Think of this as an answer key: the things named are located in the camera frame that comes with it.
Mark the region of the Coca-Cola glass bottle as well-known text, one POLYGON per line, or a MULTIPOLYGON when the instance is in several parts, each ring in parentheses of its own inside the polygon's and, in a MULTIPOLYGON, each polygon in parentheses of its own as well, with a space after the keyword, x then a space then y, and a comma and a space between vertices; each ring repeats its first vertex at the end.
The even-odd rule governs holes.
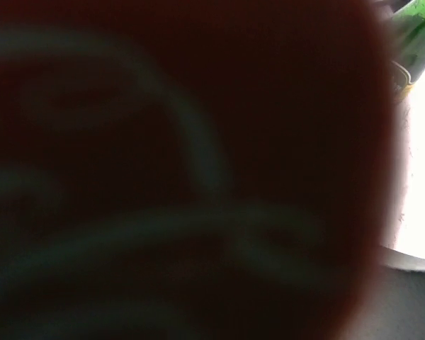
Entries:
POLYGON ((390 87, 370 1, 0 1, 0 339, 336 339, 390 87))

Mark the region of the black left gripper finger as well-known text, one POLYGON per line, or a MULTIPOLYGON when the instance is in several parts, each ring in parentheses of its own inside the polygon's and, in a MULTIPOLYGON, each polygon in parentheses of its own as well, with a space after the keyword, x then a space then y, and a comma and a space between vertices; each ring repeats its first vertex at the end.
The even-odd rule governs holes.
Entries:
POLYGON ((386 249, 382 265, 354 339, 425 339, 425 259, 386 249))

